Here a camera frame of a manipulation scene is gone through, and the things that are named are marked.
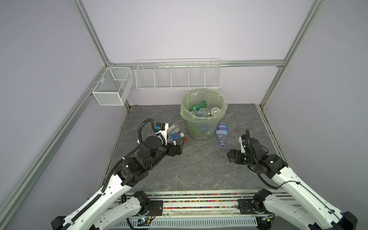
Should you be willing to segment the white yellow label bottle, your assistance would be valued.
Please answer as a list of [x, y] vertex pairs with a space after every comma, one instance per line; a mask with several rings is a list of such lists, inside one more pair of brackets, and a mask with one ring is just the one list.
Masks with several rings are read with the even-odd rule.
[[213, 107], [210, 111], [211, 116], [217, 116], [220, 114], [220, 109], [218, 107]]

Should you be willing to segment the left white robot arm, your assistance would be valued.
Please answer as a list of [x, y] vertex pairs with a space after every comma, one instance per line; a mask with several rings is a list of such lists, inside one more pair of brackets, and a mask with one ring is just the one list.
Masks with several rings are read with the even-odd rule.
[[164, 157], [181, 155], [186, 141], [184, 133], [170, 132], [167, 123], [144, 120], [138, 128], [138, 145], [112, 167], [90, 199], [70, 215], [56, 217], [52, 229], [108, 230], [123, 219], [147, 215], [154, 207], [143, 191], [113, 209], [110, 206], [146, 178]]

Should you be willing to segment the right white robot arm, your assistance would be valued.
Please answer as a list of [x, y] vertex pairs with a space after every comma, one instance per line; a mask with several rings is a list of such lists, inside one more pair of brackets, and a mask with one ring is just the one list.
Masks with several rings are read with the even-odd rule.
[[[246, 165], [270, 189], [261, 189], [252, 199], [241, 199], [243, 213], [277, 215], [300, 230], [355, 230], [357, 217], [342, 212], [302, 181], [292, 168], [276, 154], [268, 154], [260, 142], [251, 138], [250, 130], [239, 137], [241, 149], [228, 152], [231, 163]], [[285, 189], [302, 207], [300, 210], [281, 200], [272, 190]]]

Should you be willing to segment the green crushed plastic bottle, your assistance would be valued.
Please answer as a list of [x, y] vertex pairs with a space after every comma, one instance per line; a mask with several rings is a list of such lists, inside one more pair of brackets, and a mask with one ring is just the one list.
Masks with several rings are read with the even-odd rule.
[[199, 110], [200, 108], [207, 108], [207, 104], [205, 101], [201, 101], [200, 103], [194, 105], [192, 110]]

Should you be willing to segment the large clear bottle blue label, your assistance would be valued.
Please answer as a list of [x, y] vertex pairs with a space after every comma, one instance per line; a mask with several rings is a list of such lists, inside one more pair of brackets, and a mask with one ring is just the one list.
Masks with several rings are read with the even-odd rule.
[[211, 117], [211, 110], [208, 108], [193, 109], [191, 113], [196, 117]]

